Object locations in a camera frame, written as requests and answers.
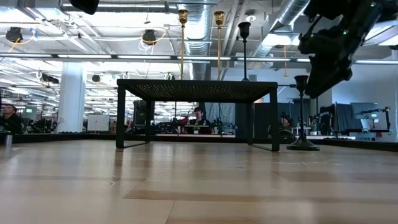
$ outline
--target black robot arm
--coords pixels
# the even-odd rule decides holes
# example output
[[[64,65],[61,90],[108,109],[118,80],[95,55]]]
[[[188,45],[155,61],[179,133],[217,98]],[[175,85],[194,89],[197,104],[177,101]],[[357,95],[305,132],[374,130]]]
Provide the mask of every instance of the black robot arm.
[[[353,55],[364,44],[369,31],[381,17],[397,12],[396,1],[311,0],[304,14],[313,24],[306,34],[300,35],[298,46],[302,54],[315,54],[310,56],[312,70],[305,94],[316,98],[339,82],[350,80]],[[343,17],[337,26],[312,33],[322,17],[338,16]]]

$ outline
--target white column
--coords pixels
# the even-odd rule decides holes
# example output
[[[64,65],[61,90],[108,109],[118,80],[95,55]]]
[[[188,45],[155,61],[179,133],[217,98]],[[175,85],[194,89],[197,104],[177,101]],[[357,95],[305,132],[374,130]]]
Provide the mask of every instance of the white column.
[[[82,132],[87,74],[80,62],[62,65],[57,132]]]

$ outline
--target light wood floor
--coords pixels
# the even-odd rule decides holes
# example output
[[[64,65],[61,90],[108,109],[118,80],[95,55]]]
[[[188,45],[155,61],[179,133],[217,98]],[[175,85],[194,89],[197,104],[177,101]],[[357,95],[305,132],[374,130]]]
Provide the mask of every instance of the light wood floor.
[[[398,223],[398,154],[114,141],[0,149],[0,223]]]

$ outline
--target fluorescent light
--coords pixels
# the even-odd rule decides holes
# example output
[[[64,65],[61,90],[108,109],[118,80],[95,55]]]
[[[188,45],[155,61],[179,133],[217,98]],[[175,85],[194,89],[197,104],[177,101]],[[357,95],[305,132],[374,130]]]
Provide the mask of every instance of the fluorescent light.
[[[3,78],[0,78],[0,82],[2,82],[2,83],[8,83],[8,84],[11,84],[11,85],[16,85],[15,82],[10,81],[10,80],[6,80],[6,79],[3,79]]]
[[[384,41],[383,43],[379,44],[382,46],[392,46],[392,45],[397,45],[398,44],[398,35],[393,36],[390,39]]]
[[[18,93],[18,94],[23,94],[23,95],[28,94],[28,92],[26,90],[23,90],[20,88],[9,87],[8,89],[10,89],[13,93]]]
[[[112,58],[110,55],[58,55],[60,58]]]
[[[290,58],[247,58],[248,62],[289,62]]]
[[[297,62],[311,62],[311,60],[309,58],[298,58]]]
[[[185,60],[218,60],[218,57],[184,56]],[[221,60],[231,60],[231,57],[221,57]]]
[[[89,104],[89,105],[102,105],[103,103],[102,102],[97,102],[97,101],[87,101],[86,104]]]
[[[276,34],[268,34],[262,41],[262,44],[266,46],[290,45],[291,43],[292,41],[289,36]]]
[[[4,54],[1,53],[0,57],[52,57],[50,54]]]
[[[298,46],[300,44],[299,36],[295,36],[292,40],[292,45]]]
[[[370,38],[375,37],[390,28],[391,26],[376,27],[375,25],[375,27],[373,27],[371,31],[368,33],[368,35],[365,37],[365,40],[369,40]]]
[[[356,60],[354,64],[357,65],[398,65],[398,60]]]
[[[120,59],[155,59],[155,60],[163,60],[163,59],[171,59],[171,56],[156,56],[156,55],[118,55]]]

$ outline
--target person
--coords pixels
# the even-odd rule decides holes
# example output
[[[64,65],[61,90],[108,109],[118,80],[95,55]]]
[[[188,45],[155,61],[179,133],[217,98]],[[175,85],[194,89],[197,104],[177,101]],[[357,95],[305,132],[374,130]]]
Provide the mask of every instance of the person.
[[[189,125],[197,125],[197,126],[207,126],[201,127],[199,129],[199,134],[213,134],[213,128],[211,128],[211,122],[203,118],[203,110],[199,107],[193,110],[195,113],[196,119],[190,120]],[[193,128],[188,128],[187,131],[189,133],[193,133]]]
[[[12,123],[14,127],[22,129],[22,120],[17,115],[17,108],[14,105],[7,104],[4,108],[4,118],[8,123]]]

